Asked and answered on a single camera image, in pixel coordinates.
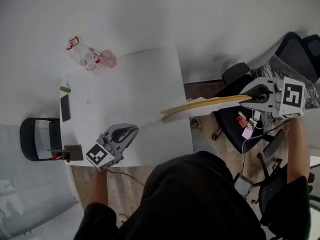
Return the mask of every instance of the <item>wooden floor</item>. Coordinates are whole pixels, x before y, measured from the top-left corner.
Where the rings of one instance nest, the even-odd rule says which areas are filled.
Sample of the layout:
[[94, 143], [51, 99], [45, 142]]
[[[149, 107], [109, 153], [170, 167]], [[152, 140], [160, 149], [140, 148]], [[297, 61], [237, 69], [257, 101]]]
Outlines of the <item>wooden floor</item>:
[[[184, 86], [185, 95], [187, 99], [196, 99], [203, 97], [206, 99], [212, 98], [220, 90], [225, 87], [223, 82], [211, 83], [196, 83], [187, 84]], [[225, 161], [233, 176], [241, 171], [243, 156], [240, 154], [229, 140], [220, 135], [217, 141], [212, 140], [212, 133], [219, 131], [219, 125], [215, 120], [213, 113], [207, 116], [199, 117], [202, 125], [202, 132], [207, 139], [208, 143], [216, 151], [216, 155]], [[264, 179], [263, 171], [257, 154], [261, 153], [267, 142], [264, 140], [252, 148], [245, 154], [245, 164], [243, 175], [251, 179], [253, 182], [259, 182]], [[283, 159], [283, 165], [286, 164], [288, 157], [288, 142], [287, 140], [276, 151], [272, 158], [264, 160], [267, 164], [268, 170], [271, 172], [272, 165], [276, 158]], [[154, 166], [137, 166], [137, 167], [113, 167], [111, 170], [114, 172], [124, 172], [136, 177], [141, 182], [145, 183], [149, 174], [155, 168]], [[74, 182], [80, 197], [80, 201], [85, 208], [90, 191], [90, 182], [93, 177], [93, 167], [84, 166], [71, 166]], [[140, 204], [140, 199], [143, 192], [143, 187], [136, 183], [133, 179], [122, 174], [108, 173], [108, 193], [109, 193], [109, 206], [114, 209], [117, 214], [124, 214], [127, 217], [137, 209]], [[252, 199], [257, 199], [259, 188], [254, 188], [247, 197], [248, 203], [251, 205], [258, 218], [261, 217], [259, 206], [251, 204]]]

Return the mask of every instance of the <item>smartphone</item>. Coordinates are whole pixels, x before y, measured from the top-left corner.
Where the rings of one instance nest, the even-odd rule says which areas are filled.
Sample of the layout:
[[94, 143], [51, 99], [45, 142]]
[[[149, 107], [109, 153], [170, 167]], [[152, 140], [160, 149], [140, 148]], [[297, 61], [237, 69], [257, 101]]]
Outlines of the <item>smartphone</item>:
[[69, 95], [63, 96], [60, 99], [61, 104], [61, 115], [62, 115], [62, 122], [68, 121], [70, 116], [70, 106], [69, 106]]

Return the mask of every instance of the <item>chair wheel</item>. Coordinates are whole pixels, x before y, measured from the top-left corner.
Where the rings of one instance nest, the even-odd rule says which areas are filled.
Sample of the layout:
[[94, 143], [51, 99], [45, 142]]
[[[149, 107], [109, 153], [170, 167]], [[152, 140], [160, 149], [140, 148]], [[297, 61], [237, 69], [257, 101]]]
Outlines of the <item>chair wheel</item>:
[[211, 139], [212, 139], [213, 141], [216, 141], [216, 140], [217, 140], [217, 138], [218, 138], [218, 135], [217, 135], [217, 134], [212, 133], [212, 135], [211, 135]]

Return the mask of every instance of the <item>black cable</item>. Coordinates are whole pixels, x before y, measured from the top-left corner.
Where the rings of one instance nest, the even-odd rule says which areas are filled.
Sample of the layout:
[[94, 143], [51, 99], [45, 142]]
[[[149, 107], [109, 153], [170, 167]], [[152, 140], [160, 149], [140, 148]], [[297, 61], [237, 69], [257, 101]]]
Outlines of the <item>black cable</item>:
[[259, 136], [255, 136], [255, 137], [251, 137], [251, 138], [247, 138], [247, 139], [243, 142], [243, 144], [242, 144], [243, 161], [242, 161], [242, 170], [241, 170], [241, 173], [240, 173], [240, 174], [242, 174], [242, 173], [244, 172], [244, 168], [245, 168], [245, 152], [244, 152], [244, 150], [245, 150], [245, 148], [246, 148], [246, 142], [249, 141], [249, 140], [252, 140], [252, 139], [256, 139], [256, 138], [262, 138], [263, 136], [267, 135], [268, 133], [270, 133], [270, 132], [278, 129], [280, 126], [283, 126], [283, 125], [284, 125], [285, 123], [287, 123], [289, 120], [290, 120], [290, 119], [285, 120], [283, 123], [279, 124], [278, 126], [274, 127], [274, 128], [271, 129], [271, 130], [268, 130], [268, 131], [267, 131], [266, 133], [264, 133], [264, 134], [261, 134], [261, 135], [259, 135]]
[[145, 186], [145, 184], [143, 184], [140, 180], [138, 180], [137, 178], [135, 178], [135, 177], [133, 177], [133, 176], [131, 176], [131, 175], [125, 173], [125, 172], [116, 172], [116, 171], [111, 171], [111, 170], [109, 170], [109, 169], [107, 169], [107, 171], [108, 171], [109, 173], [112, 173], [112, 174], [123, 174], [123, 175], [126, 175], [126, 176], [130, 177], [131, 179], [135, 180], [135, 181], [136, 181], [137, 183], [139, 183], [141, 186], [143, 186], [143, 187]]

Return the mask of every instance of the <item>white table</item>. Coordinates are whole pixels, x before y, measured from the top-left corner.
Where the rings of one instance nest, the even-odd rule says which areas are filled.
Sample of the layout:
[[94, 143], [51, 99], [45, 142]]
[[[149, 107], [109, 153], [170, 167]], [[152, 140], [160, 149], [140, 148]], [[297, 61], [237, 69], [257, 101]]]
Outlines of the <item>white table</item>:
[[[60, 120], [63, 146], [81, 145], [85, 154], [109, 126], [129, 123], [139, 132], [115, 166], [157, 165], [193, 153], [188, 119], [160, 121], [160, 111], [186, 101], [175, 48], [118, 57], [116, 67], [101, 75], [81, 69], [63, 77], [61, 85], [71, 89], [71, 119]], [[67, 164], [92, 166], [85, 157]]]

